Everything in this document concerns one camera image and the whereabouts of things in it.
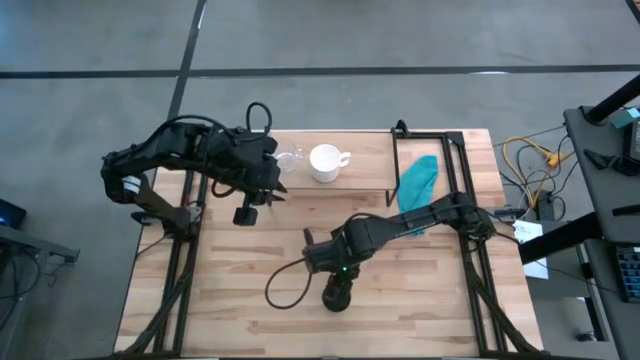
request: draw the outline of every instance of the glass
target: glass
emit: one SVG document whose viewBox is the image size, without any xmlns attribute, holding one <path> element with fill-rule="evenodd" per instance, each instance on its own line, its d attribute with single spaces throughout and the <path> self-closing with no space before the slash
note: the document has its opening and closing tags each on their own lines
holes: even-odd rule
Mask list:
<svg viewBox="0 0 640 360">
<path fill-rule="evenodd" d="M 304 158 L 304 152 L 293 140 L 284 138 L 278 140 L 278 147 L 273 157 L 278 161 L 278 167 L 282 172 L 292 172 L 298 162 Z"/>
</svg>

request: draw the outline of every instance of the white mug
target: white mug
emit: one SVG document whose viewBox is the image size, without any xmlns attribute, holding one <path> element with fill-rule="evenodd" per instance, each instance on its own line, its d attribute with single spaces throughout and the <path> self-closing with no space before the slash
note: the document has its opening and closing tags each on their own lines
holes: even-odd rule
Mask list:
<svg viewBox="0 0 640 360">
<path fill-rule="evenodd" d="M 335 146 L 318 145 L 311 150 L 309 161 L 313 178 L 321 183 L 330 183 L 340 174 L 340 168 L 349 165 L 351 153 L 341 153 Z"/>
</svg>

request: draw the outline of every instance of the yellow cable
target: yellow cable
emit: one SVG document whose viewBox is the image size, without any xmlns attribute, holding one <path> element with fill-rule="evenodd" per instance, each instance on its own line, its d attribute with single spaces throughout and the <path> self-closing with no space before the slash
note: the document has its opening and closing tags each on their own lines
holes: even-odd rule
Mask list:
<svg viewBox="0 0 640 360">
<path fill-rule="evenodd" d="M 524 174 L 520 174 L 520 172 L 518 171 L 518 169 L 516 169 L 515 166 L 513 166 L 513 164 L 511 163 L 511 161 L 509 160 L 509 157 L 507 156 L 507 145 L 509 143 L 512 143 L 514 141 L 524 141 L 528 144 L 530 144 L 531 146 L 533 146 L 535 149 L 537 149 L 538 151 L 540 151 L 541 153 L 544 154 L 544 156 L 546 158 L 549 158 L 551 155 L 553 155 L 552 152 L 545 150 L 544 148 L 542 148 L 542 146 L 536 144 L 535 142 L 522 137 L 522 136 L 514 136 L 514 137 L 510 137 L 507 140 L 505 140 L 505 142 L 502 144 L 502 157 L 504 158 L 505 162 L 507 163 L 507 165 L 509 166 L 509 168 L 513 171 L 514 174 L 516 174 L 516 176 L 518 177 L 518 179 L 520 179 L 520 182 L 523 186 L 525 186 L 525 184 L 527 183 L 527 179 L 524 177 Z M 535 201 L 537 199 L 533 197 L 533 195 L 531 194 L 527 194 L 527 198 L 529 199 L 529 205 L 531 207 L 534 207 Z"/>
<path fill-rule="evenodd" d="M 513 164 L 509 160 L 509 157 L 507 156 L 507 144 L 512 143 L 514 141 L 524 141 L 524 142 L 530 144 L 536 150 L 538 150 L 542 154 L 544 154 L 545 161 L 549 161 L 549 159 L 552 156 L 556 155 L 558 157 L 558 159 L 559 159 L 559 163 L 561 163 L 561 162 L 565 161 L 566 159 L 568 159 L 569 157 L 571 157 L 571 155 L 575 154 L 575 151 L 574 151 L 574 152 L 571 152 L 571 153 L 567 154 L 566 156 L 562 156 L 560 153 L 556 154 L 554 152 L 545 150 L 542 146 L 536 144 L 535 142 L 529 140 L 528 138 L 524 138 L 524 137 L 521 137 L 521 136 L 514 136 L 514 137 L 508 138 L 502 144 L 502 156 L 503 156 L 505 162 L 507 163 L 507 165 L 509 166 L 509 168 L 513 171 L 514 174 L 516 174 L 518 179 L 520 179 L 520 181 L 521 181 L 523 186 L 526 186 L 527 179 L 524 177 L 524 174 L 521 174 L 520 171 L 518 171 L 518 169 L 516 169 L 516 167 L 513 166 Z M 529 206 L 531 208 L 535 208 L 536 205 L 538 204 L 538 199 L 540 198 L 540 193 L 542 192 L 542 185 L 544 184 L 545 181 L 547 181 L 548 179 L 551 178 L 550 172 L 552 170 L 553 169 L 549 169 L 548 171 L 544 171 L 545 176 L 540 180 L 540 184 L 538 185 L 538 189 L 535 191 L 535 195 L 533 195 L 533 193 L 531 193 L 531 192 L 529 192 L 529 194 L 527 194 L 527 198 L 529 199 Z"/>
<path fill-rule="evenodd" d="M 560 162 L 563 162 L 563 161 L 567 160 L 568 158 L 570 158 L 570 157 L 571 157 L 571 155 L 573 155 L 573 154 L 575 154 L 575 153 L 576 153 L 576 152 L 575 152 L 575 151 L 573 151 L 573 152 L 571 152 L 571 153 L 567 154 L 566 156 L 561 157 L 561 158 L 560 158 Z M 538 199 L 540 198 L 540 193 L 542 192 L 542 184 L 543 184 L 547 179 L 550 179 L 550 178 L 551 178 L 551 174 L 550 174 L 550 172 L 551 172 L 552 170 L 553 170 L 553 169 L 550 169 L 550 170 L 544 171 L 545 176 L 544 176 L 544 177 L 542 178 L 542 180 L 540 181 L 540 185 L 538 185 L 538 190 L 536 190 L 536 192 L 535 192 L 535 194 L 536 194 L 536 195 L 535 195 L 535 197 L 533 198 L 533 204 L 537 204 L 537 203 L 538 203 Z"/>
</svg>

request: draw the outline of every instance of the cable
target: cable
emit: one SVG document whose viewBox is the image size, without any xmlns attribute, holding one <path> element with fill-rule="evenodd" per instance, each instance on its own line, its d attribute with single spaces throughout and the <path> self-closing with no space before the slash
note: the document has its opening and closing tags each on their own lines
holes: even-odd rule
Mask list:
<svg viewBox="0 0 640 360">
<path fill-rule="evenodd" d="M 20 285 L 20 282 L 18 280 L 18 266 L 16 265 L 16 260 L 13 258 L 13 256 L 11 257 L 11 267 L 13 268 L 13 301 L 11 302 L 11 307 L 2 319 L 2 323 L 0 323 L 0 332 L 9 322 L 9 319 L 11 318 L 11 315 L 13 315 L 13 311 L 18 304 L 18 296 L 16 294 L 18 293 L 18 286 Z"/>
<path fill-rule="evenodd" d="M 26 251 L 24 248 L 20 249 L 23 253 L 25 253 L 35 264 L 36 266 L 36 271 L 37 271 L 37 275 L 35 280 L 33 280 L 33 283 L 31 285 L 29 285 L 29 287 L 25 290 L 22 291 L 15 291 L 13 294 L 11 295 L 4 295 L 4 296 L 0 296 L 0 299 L 10 299 L 10 298 L 17 298 L 19 296 L 22 296 L 26 293 L 28 293 L 29 291 L 33 290 L 36 285 L 38 285 L 38 281 L 40 281 L 40 276 L 42 275 L 42 269 L 40 268 L 40 264 L 38 263 L 38 260 L 35 258 L 35 256 L 33 256 L 33 254 L 31 254 L 30 252 Z"/>
<path fill-rule="evenodd" d="M 138 145 L 132 145 L 135 146 L 135 149 L 142 149 L 144 148 L 147 144 L 149 144 L 151 142 L 151 140 L 153 140 L 153 138 L 155 138 L 161 131 L 163 131 L 164 129 L 166 129 L 167 127 L 169 127 L 169 125 L 178 122 L 180 120 L 202 120 L 202 121 L 206 121 L 212 125 L 217 126 L 218 128 L 222 129 L 222 131 L 224 131 L 229 137 L 231 138 L 235 138 L 237 136 L 236 133 L 234 133 L 232 130 L 230 130 L 228 127 L 224 126 L 224 124 L 222 124 L 221 122 L 219 122 L 218 120 L 212 119 L 208 116 L 203 116 L 203 115 L 191 115 L 191 114 L 187 114 L 187 115 L 178 115 L 176 117 L 173 117 L 171 119 L 166 120 L 165 122 L 163 122 L 162 124 L 160 124 L 160 126 L 158 126 L 153 133 L 151 133 L 151 135 L 147 138 L 147 140 L 143 141 L 142 143 L 138 144 Z M 120 159 L 122 157 L 125 156 L 130 156 L 131 153 L 129 152 L 124 152 L 118 156 L 115 156 L 114 159 Z"/>
<path fill-rule="evenodd" d="M 294 261 L 294 262 L 292 262 L 292 263 L 289 263 L 289 264 L 287 264 L 287 265 L 285 265 L 285 266 L 283 266 L 283 267 L 279 268 L 278 270 L 276 270 L 276 271 L 271 275 L 271 277 L 269 277 L 269 280 L 267 281 L 267 285 L 264 287 L 264 297 L 265 297 L 265 299 L 267 300 L 267 303 L 268 303 L 269 305 L 271 305 L 271 307 L 273 307 L 273 308 L 275 308 L 275 309 L 278 309 L 278 310 L 287 310 L 287 309 L 291 309 L 292 307 L 294 307 L 294 306 L 298 305 L 298 304 L 300 303 L 300 301 L 302 301 L 302 299 L 304 299 L 304 297 L 307 295 L 307 292 L 309 291 L 309 287 L 311 286 L 311 276 L 312 276 L 311 272 L 309 272 L 309 277 L 307 278 L 307 284 L 305 285 L 304 290 L 302 290 L 302 294 L 300 294 L 300 297 L 299 297 L 296 301 L 292 302 L 291 304 L 289 304 L 289 305 L 285 305 L 285 306 L 277 305 L 277 304 L 274 304 L 274 303 L 271 301 L 271 298 L 269 297 L 269 287 L 271 286 L 271 282 L 273 281 L 273 279 L 274 279 L 274 278 L 275 278 L 279 273 L 281 273 L 282 271 L 284 271 L 284 270 L 286 270 L 286 269 L 288 269 L 288 268 L 290 268 L 290 267 L 292 267 L 292 266 L 294 266 L 294 265 L 297 265 L 297 264 L 299 264 L 299 263 L 301 263 L 301 262 L 303 262 L 303 261 L 304 261 L 304 258 L 299 259 L 299 260 L 296 260 L 296 261 Z"/>
<path fill-rule="evenodd" d="M 508 177 L 507 175 L 505 175 L 503 172 L 499 171 L 500 175 L 505 178 L 507 181 L 509 181 L 511 184 L 502 184 L 502 185 L 513 185 L 513 186 L 517 186 L 520 191 L 522 192 L 522 196 L 523 199 L 527 202 L 527 212 L 531 209 L 531 205 L 529 204 L 529 197 L 531 196 L 531 191 L 529 191 L 529 188 L 522 186 L 521 184 L 517 183 L 515 180 L 513 180 L 512 178 Z"/>
<path fill-rule="evenodd" d="M 229 190 L 223 192 L 223 193 L 218 193 L 216 192 L 216 185 L 218 185 L 218 179 L 213 179 L 213 183 L 211 183 L 211 193 L 213 194 L 214 197 L 218 198 L 218 199 L 222 199 L 225 198 L 231 194 L 233 194 L 234 191 L 236 191 L 237 189 L 234 187 L 229 188 Z"/>
<path fill-rule="evenodd" d="M 548 132 L 552 132 L 552 131 L 555 131 L 555 130 L 558 130 L 558 129 L 562 129 L 563 127 L 564 127 L 564 124 L 563 124 L 563 125 L 560 125 L 560 126 L 553 127 L 553 128 L 551 128 L 551 129 L 542 130 L 542 131 L 537 132 L 537 133 L 533 133 L 533 134 L 530 134 L 530 135 L 522 136 L 522 137 L 523 137 L 523 138 L 525 138 L 525 139 L 528 139 L 528 138 L 532 138 L 532 137 L 534 137 L 534 136 L 538 136 L 538 135 L 546 134 L 546 133 L 548 133 Z M 493 144 L 493 145 L 491 145 L 491 146 L 493 146 L 493 147 L 498 147 L 498 146 L 504 145 L 504 144 L 505 144 L 505 142 L 501 142 L 501 143 Z"/>
<path fill-rule="evenodd" d="M 163 237 L 161 237 L 160 239 L 154 241 L 151 245 L 147 246 L 146 248 L 138 251 L 138 253 L 136 254 L 136 256 L 133 258 L 134 260 L 137 260 L 138 257 L 140 257 L 140 255 L 142 255 L 144 252 L 148 251 L 149 249 L 151 249 L 152 247 L 158 245 L 162 240 L 169 238 L 168 235 L 164 235 Z"/>
<path fill-rule="evenodd" d="M 506 235 L 506 234 L 503 234 L 503 233 L 500 233 L 500 232 L 496 232 L 496 235 L 501 236 L 501 237 L 503 237 L 503 238 L 505 238 L 505 239 L 509 239 L 509 240 L 511 240 L 511 241 L 513 241 L 513 242 L 515 242 L 516 244 L 520 245 L 520 241 L 519 241 L 518 239 L 516 239 L 516 238 L 512 237 L 512 236 L 509 236 L 509 235 Z M 560 274 L 563 274 L 563 275 L 565 275 L 565 276 L 568 276 L 568 277 L 570 277 L 570 278 L 572 278 L 572 279 L 576 279 L 576 280 L 582 281 L 582 282 L 584 282 L 584 283 L 585 283 L 585 284 L 587 284 L 587 285 L 593 285 L 593 286 L 595 286 L 595 287 L 596 287 L 596 288 L 598 288 L 598 289 L 602 289 L 602 290 L 605 290 L 605 291 L 609 291 L 609 292 L 612 292 L 612 293 L 614 293 L 614 294 L 616 294 L 616 295 L 619 295 L 619 294 L 620 294 L 620 293 L 619 293 L 618 291 L 616 291 L 616 290 L 612 290 L 612 289 L 609 289 L 609 288 L 607 288 L 607 287 L 600 286 L 600 285 L 598 285 L 598 284 L 596 284 L 596 283 L 593 283 L 593 282 L 591 282 L 591 281 L 589 281 L 589 280 L 587 280 L 587 279 L 585 279 L 585 278 L 580 278 L 580 277 L 577 277 L 577 276 L 571 275 L 571 274 L 569 274 L 568 272 L 562 271 L 562 270 L 560 270 L 560 269 L 556 269 L 556 268 L 553 268 L 553 267 L 551 267 L 551 266 L 544 265 L 544 264 L 540 263 L 540 262 L 539 262 L 539 261 L 537 261 L 537 260 L 536 260 L 535 262 L 536 262 L 536 263 L 538 263 L 538 265 L 540 265 L 540 266 L 542 266 L 542 267 L 545 267 L 545 268 L 547 268 L 547 269 L 549 269 L 549 270 L 551 270 L 551 271 L 555 271 L 555 272 L 557 272 L 557 273 L 560 273 Z"/>
<path fill-rule="evenodd" d="M 42 274 L 42 275 L 48 277 L 47 285 L 50 288 L 54 287 L 56 285 L 56 282 L 58 282 L 58 274 L 57 274 L 57 272 L 60 269 L 65 268 L 65 267 L 73 267 L 73 265 L 72 265 L 72 263 L 68 263 L 68 262 L 65 261 L 65 262 L 62 262 L 62 263 L 58 264 L 58 266 L 55 269 L 51 270 L 51 272 Z"/>
<path fill-rule="evenodd" d="M 552 196 L 549 198 L 549 201 L 551 201 L 551 203 L 553 203 L 556 200 L 560 200 L 560 203 L 562 203 L 562 214 L 558 216 L 556 219 L 554 219 L 554 221 L 560 221 L 567 214 L 567 203 L 564 202 L 564 199 L 561 196 Z"/>
<path fill-rule="evenodd" d="M 511 170 L 514 172 L 514 174 L 520 180 L 520 182 L 521 182 L 520 185 L 524 186 L 524 187 L 528 187 L 528 185 L 530 185 L 532 183 L 540 183 L 538 188 L 537 188 L 537 190 L 534 193 L 529 192 L 529 194 L 527 195 L 528 196 L 528 202 L 529 202 L 529 208 L 534 208 L 534 207 L 537 206 L 537 202 L 538 202 L 538 200 L 540 198 L 540 194 L 542 193 L 542 190 L 543 190 L 542 186 L 543 186 L 544 182 L 547 181 L 547 180 L 550 180 L 550 179 L 553 181 L 553 179 L 555 177 L 559 176 L 561 171 L 562 171 L 562 165 L 561 165 L 562 162 L 565 161 L 567 158 L 569 158 L 570 156 L 572 156 L 575 153 L 575 152 L 571 152 L 570 154 L 568 154 L 566 156 L 563 156 L 563 157 L 561 157 L 559 155 L 560 154 L 560 150 L 562 149 L 562 146 L 564 144 L 564 141 L 567 138 L 568 138 L 568 135 L 565 135 L 562 138 L 562 140 L 560 140 L 560 142 L 558 143 L 558 150 L 557 150 L 556 153 L 551 152 L 549 149 L 547 149 L 547 148 L 545 148 L 545 147 L 543 147 L 541 145 L 538 145 L 538 144 L 534 143 L 533 141 L 530 141 L 528 139 L 523 139 L 522 137 L 511 137 L 511 138 L 507 139 L 507 141 L 505 141 L 505 143 L 503 144 L 503 146 L 502 146 L 502 156 L 503 156 L 505 162 L 507 163 L 507 165 L 511 168 Z M 510 143 L 510 142 L 519 141 L 519 140 L 528 143 L 528 145 L 525 145 L 525 146 L 523 146 L 523 147 L 518 149 L 518 152 L 516 153 L 516 161 L 517 161 L 518 168 L 516 169 L 513 166 L 513 164 L 511 163 L 511 161 L 509 160 L 508 156 L 507 156 L 506 145 L 508 143 Z M 522 150 L 524 150 L 525 148 L 528 148 L 528 147 L 534 147 L 536 150 L 542 152 L 547 160 L 549 158 L 551 158 L 551 156 L 554 156 L 554 155 L 558 156 L 558 162 L 557 162 L 558 163 L 558 172 L 556 174 L 554 174 L 554 175 L 551 175 L 551 171 L 552 170 L 548 170 L 548 171 L 536 170 L 534 173 L 542 171 L 542 172 L 545 173 L 545 176 L 543 176 L 543 178 L 540 179 L 540 180 L 529 181 L 529 178 L 531 177 L 531 175 L 533 175 L 533 173 L 532 173 L 532 174 L 530 174 L 529 176 L 527 176 L 525 178 L 524 177 L 524 172 L 522 170 L 522 166 L 520 164 L 520 154 L 521 154 Z M 553 181 L 553 182 L 554 182 L 554 188 L 553 188 L 552 192 L 555 191 L 555 189 L 556 189 L 555 181 Z"/>
<path fill-rule="evenodd" d="M 200 213 L 198 214 L 198 216 L 196 216 L 196 217 L 193 219 L 193 221 L 191 221 L 191 224 L 195 224 L 196 222 L 198 222 L 198 220 L 200 220 L 200 219 L 202 218 L 202 213 L 204 212 L 204 208 L 205 208 L 205 203 L 204 203 L 204 201 L 199 201 L 199 200 L 191 201 L 191 202 L 187 203 L 187 205 L 186 205 L 185 207 L 189 207 L 190 205 L 193 205 L 193 204 L 198 204 L 198 205 L 200 205 L 200 207 L 202 208 L 202 210 L 200 211 Z M 149 246 L 147 246 L 146 248 L 144 248 L 144 249 L 140 250 L 140 251 L 136 254 L 136 256 L 134 257 L 134 260 L 137 260 L 137 259 L 138 259 L 138 257 L 139 257 L 140 255 L 142 255 L 145 251 L 147 251 L 147 250 L 151 249 L 152 247 L 154 247 L 154 246 L 158 245 L 160 242 L 162 242 L 162 240 L 164 240 L 164 239 L 168 239 L 168 238 L 170 238 L 170 237 L 171 237 L 171 236 L 169 236 L 169 235 L 166 235 L 166 234 L 165 234 L 165 235 L 164 235 L 163 237 L 161 237 L 160 239 L 158 239 L 158 240 L 154 241 L 151 245 L 149 245 Z"/>
<path fill-rule="evenodd" d="M 249 104 L 249 106 L 247 106 L 247 111 L 244 115 L 245 122 L 247 125 L 247 130 L 251 132 L 251 110 L 253 110 L 255 106 L 261 107 L 264 110 L 264 112 L 267 114 L 267 125 L 264 127 L 264 132 L 262 132 L 261 134 L 258 134 L 258 136 L 256 136 L 253 139 L 246 140 L 247 142 L 262 140 L 265 137 L 267 137 L 267 134 L 269 133 L 269 131 L 271 131 L 271 125 L 273 124 L 273 117 L 271 116 L 271 110 L 269 110 L 269 107 L 261 102 L 254 101 L 251 104 Z"/>
<path fill-rule="evenodd" d="M 578 161 L 577 160 L 576 160 L 576 163 L 573 164 L 573 167 L 571 168 L 571 170 L 569 170 L 569 173 L 567 174 L 567 177 L 564 178 L 564 182 L 562 183 L 562 186 L 560 187 L 560 190 L 558 190 L 555 193 L 553 193 L 553 195 L 558 195 L 562 190 L 564 190 L 564 187 L 567 185 L 567 180 L 569 180 L 569 176 L 571 176 L 571 173 L 576 168 L 576 166 L 578 166 Z"/>
</svg>

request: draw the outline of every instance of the black metal frame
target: black metal frame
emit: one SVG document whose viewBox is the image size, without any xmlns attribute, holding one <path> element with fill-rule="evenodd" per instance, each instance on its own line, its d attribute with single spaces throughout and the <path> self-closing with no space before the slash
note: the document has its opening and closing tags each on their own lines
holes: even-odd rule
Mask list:
<svg viewBox="0 0 640 360">
<path fill-rule="evenodd" d="M 182 198 L 180 205 L 188 206 L 190 203 L 192 183 L 194 173 L 188 171 L 185 176 L 185 182 L 182 189 Z M 162 302 L 158 311 L 155 313 L 145 330 L 143 330 L 134 343 L 126 350 L 113 353 L 105 357 L 94 359 L 175 359 L 180 358 L 182 352 L 182 344 L 184 342 L 185 328 L 187 323 L 187 315 L 189 310 L 189 299 L 191 295 L 191 285 L 195 273 L 196 257 L 198 254 L 198 244 L 200 240 L 200 229 L 202 226 L 202 217 L 206 207 L 206 196 L 208 190 L 208 178 L 204 175 L 200 177 L 200 185 L 198 187 L 198 195 L 196 203 L 199 204 L 201 212 L 195 220 L 195 229 L 193 234 L 188 234 L 188 238 L 175 238 L 171 247 L 169 256 L 169 265 L 167 275 L 165 277 L 165 287 L 162 294 Z M 180 252 L 184 243 L 188 244 L 187 257 L 182 273 L 178 277 L 178 263 Z M 167 320 L 171 309 L 178 305 L 178 315 L 175 324 L 175 332 L 171 349 L 165 350 L 165 338 L 167 330 Z M 151 352 L 145 352 L 151 341 L 154 341 Z"/>
<path fill-rule="evenodd" d="M 400 184 L 400 174 L 398 169 L 398 140 L 439 140 L 442 143 L 442 149 L 444 154 L 445 168 L 447 169 L 447 179 L 449 182 L 449 190 L 451 192 L 459 191 L 458 180 L 456 178 L 455 166 L 453 163 L 453 154 L 451 146 L 456 146 L 458 149 L 458 155 L 460 158 L 460 167 L 462 171 L 462 178 L 464 181 L 464 190 L 471 199 L 476 202 L 475 191 L 473 187 L 473 181 L 471 178 L 471 169 L 469 168 L 469 159 L 467 158 L 467 150 L 464 142 L 464 135 L 459 131 L 446 131 L 446 132 L 414 132 L 409 131 L 407 124 L 403 120 L 399 120 L 395 127 L 391 128 L 391 134 L 393 138 L 393 156 L 395 161 L 395 175 L 396 175 L 396 188 L 393 190 L 391 196 L 387 191 L 387 206 L 390 206 L 393 202 Z M 460 248 L 463 253 L 469 251 L 469 244 L 467 239 L 462 235 L 459 237 Z M 484 244 L 478 245 L 478 256 L 480 259 L 480 266 L 482 269 L 482 277 L 489 294 L 496 298 L 496 290 L 493 282 L 493 276 L 491 274 L 491 265 L 489 263 L 489 256 Z M 469 294 L 469 304 L 471 308 L 471 315 L 473 318 L 473 326 L 476 336 L 476 342 L 478 344 L 478 350 L 480 353 L 488 350 L 487 337 L 485 334 L 484 323 L 482 321 L 482 312 L 480 311 L 480 302 L 478 300 L 478 294 L 475 289 L 469 283 L 471 269 L 468 265 L 464 264 L 465 279 L 467 281 L 467 290 Z M 507 351 L 506 339 L 502 328 L 497 323 L 497 320 L 492 317 L 492 325 L 496 339 L 496 345 L 498 351 Z"/>
</svg>

